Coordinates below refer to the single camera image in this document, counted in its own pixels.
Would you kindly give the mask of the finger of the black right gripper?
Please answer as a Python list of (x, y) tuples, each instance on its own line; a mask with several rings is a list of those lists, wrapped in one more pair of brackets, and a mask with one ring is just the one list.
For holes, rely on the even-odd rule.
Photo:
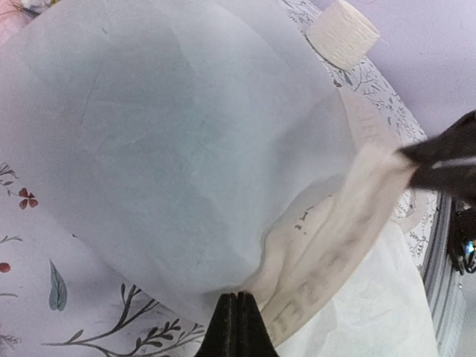
[(399, 152), (417, 164), (475, 157), (475, 110), (464, 114), (441, 134), (402, 147)]
[(458, 198), (475, 206), (475, 165), (420, 166), (412, 175), (409, 188), (432, 190)]

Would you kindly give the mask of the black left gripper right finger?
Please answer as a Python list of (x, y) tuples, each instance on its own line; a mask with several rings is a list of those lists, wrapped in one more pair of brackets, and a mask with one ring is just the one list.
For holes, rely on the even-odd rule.
[(254, 296), (248, 292), (240, 292), (237, 308), (237, 355), (277, 357)]

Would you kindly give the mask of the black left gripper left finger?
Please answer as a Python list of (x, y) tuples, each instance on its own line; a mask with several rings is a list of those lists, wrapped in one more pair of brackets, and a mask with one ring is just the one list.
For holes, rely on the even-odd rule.
[(227, 293), (219, 297), (195, 357), (235, 357), (236, 355), (237, 296)]

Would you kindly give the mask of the cream printed ribbon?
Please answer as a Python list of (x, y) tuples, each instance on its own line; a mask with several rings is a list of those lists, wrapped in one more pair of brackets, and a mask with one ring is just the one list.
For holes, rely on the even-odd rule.
[(417, 164), (397, 149), (379, 111), (348, 89), (339, 94), (357, 155), (337, 193), (304, 207), (303, 191), (267, 233), (249, 289), (271, 342), (280, 345), (309, 322), (372, 248)]

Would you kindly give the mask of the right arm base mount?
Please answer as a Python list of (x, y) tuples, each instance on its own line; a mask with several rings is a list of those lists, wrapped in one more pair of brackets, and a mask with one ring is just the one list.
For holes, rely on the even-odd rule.
[(461, 276), (475, 273), (475, 209), (461, 201), (451, 206), (448, 255)]

